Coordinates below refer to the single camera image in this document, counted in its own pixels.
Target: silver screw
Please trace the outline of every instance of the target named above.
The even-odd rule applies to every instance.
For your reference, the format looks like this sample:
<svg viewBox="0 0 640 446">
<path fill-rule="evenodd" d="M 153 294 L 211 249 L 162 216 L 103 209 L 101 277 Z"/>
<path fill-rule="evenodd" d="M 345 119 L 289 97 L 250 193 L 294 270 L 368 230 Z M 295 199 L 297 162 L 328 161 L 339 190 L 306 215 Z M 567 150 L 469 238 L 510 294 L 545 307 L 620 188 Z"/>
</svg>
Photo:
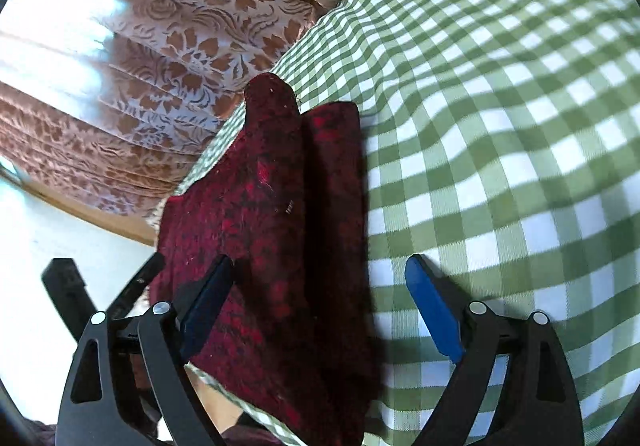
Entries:
<svg viewBox="0 0 640 446">
<path fill-rule="evenodd" d="M 533 321 L 536 322 L 538 325 L 546 325 L 547 323 L 549 323 L 549 318 L 543 312 L 534 312 Z"/>
<path fill-rule="evenodd" d="M 486 305 L 481 301 L 473 301 L 469 304 L 469 310 L 473 314 L 484 314 L 486 312 Z"/>
<path fill-rule="evenodd" d="M 166 312 L 169 312 L 169 309 L 171 309 L 171 306 L 168 304 L 168 302 L 159 301 L 154 305 L 154 314 L 164 314 Z"/>
<path fill-rule="evenodd" d="M 107 315 L 104 312 L 97 312 L 91 317 L 91 323 L 98 325 L 107 319 Z"/>
</svg>

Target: folded red fabric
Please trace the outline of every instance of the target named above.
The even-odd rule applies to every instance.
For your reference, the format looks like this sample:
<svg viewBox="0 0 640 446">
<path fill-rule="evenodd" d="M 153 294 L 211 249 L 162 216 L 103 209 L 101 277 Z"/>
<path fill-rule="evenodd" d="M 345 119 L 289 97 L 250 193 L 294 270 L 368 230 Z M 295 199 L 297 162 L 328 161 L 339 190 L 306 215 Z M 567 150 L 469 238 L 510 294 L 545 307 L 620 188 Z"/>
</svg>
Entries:
<svg viewBox="0 0 640 446">
<path fill-rule="evenodd" d="M 228 255 L 237 285 L 191 361 L 306 444 L 359 446 L 380 368 L 366 330 L 358 110 L 339 102 L 300 115 L 273 74 L 244 96 L 235 142 L 166 205 L 166 267 L 150 301 L 172 299 Z"/>
</svg>

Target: wooden trim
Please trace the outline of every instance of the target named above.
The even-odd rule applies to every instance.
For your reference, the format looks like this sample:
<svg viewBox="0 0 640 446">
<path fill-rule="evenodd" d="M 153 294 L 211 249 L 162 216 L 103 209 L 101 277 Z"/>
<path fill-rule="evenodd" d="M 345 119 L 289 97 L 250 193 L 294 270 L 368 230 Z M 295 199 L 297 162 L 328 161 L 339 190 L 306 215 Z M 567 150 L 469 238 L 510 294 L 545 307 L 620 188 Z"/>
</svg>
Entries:
<svg viewBox="0 0 640 446">
<path fill-rule="evenodd" d="M 91 206 L 85 206 L 81 202 L 33 181 L 33 179 L 17 167 L 16 170 L 18 172 L 17 175 L 13 175 L 5 169 L 0 169 L 0 177 L 13 182 L 28 194 L 43 200 L 47 204 L 98 226 L 103 230 L 116 233 L 116 235 L 146 244 L 147 246 L 155 246 L 156 231 L 149 226 L 142 217 L 114 215 L 105 213 Z"/>
</svg>

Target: checkered tablecloth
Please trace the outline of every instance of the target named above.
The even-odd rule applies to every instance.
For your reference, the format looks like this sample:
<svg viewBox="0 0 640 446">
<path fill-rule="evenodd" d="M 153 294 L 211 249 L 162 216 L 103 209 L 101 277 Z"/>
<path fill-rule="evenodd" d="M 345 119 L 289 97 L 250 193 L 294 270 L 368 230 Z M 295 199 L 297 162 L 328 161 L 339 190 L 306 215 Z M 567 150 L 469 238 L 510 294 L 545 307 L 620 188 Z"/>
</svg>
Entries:
<svg viewBox="0 0 640 446">
<path fill-rule="evenodd" d="M 403 284 L 412 253 L 496 312 L 550 316 L 588 444 L 620 415 L 640 381 L 639 48 L 634 0 L 344 0 L 276 66 L 302 111 L 347 100 L 362 115 L 385 347 L 366 444 L 411 444 L 452 372 Z M 241 106 L 180 191 L 243 122 Z M 499 358 L 471 439 L 505 369 Z"/>
</svg>

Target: curtain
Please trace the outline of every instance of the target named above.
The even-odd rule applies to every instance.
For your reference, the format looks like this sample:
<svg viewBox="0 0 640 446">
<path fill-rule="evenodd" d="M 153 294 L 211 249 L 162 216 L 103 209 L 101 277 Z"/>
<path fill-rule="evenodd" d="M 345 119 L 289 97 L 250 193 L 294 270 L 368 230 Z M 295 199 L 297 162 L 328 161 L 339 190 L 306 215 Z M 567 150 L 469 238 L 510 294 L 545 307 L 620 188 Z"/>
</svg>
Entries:
<svg viewBox="0 0 640 446">
<path fill-rule="evenodd" d="M 0 154 L 34 180 L 146 216 L 242 99 L 339 0 L 9 0 Z"/>
</svg>

